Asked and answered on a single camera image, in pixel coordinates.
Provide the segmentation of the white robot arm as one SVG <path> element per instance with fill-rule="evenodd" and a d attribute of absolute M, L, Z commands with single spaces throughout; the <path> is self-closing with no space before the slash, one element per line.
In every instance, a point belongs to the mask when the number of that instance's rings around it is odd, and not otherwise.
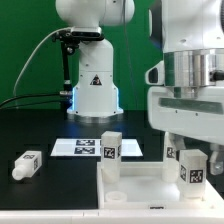
<path fill-rule="evenodd" d="M 56 0 L 67 34 L 80 49 L 71 113 L 85 118 L 119 113 L 111 75 L 113 47 L 104 26 L 124 26 L 144 0 Z M 151 126 L 213 145 L 210 170 L 224 172 L 224 0 L 154 0 L 131 30 L 137 60 L 146 41 L 161 52 L 145 74 Z"/>

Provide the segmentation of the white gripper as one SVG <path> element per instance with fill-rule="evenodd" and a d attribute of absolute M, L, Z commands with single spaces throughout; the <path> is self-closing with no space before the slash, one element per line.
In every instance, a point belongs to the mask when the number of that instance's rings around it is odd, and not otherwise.
<path fill-rule="evenodd" d="M 185 150 L 184 137 L 212 143 L 210 173 L 224 172 L 224 83 L 202 87 L 196 99 L 176 99 L 165 87 L 164 61 L 145 73 L 148 120 L 152 128 L 174 135 L 177 151 Z"/>

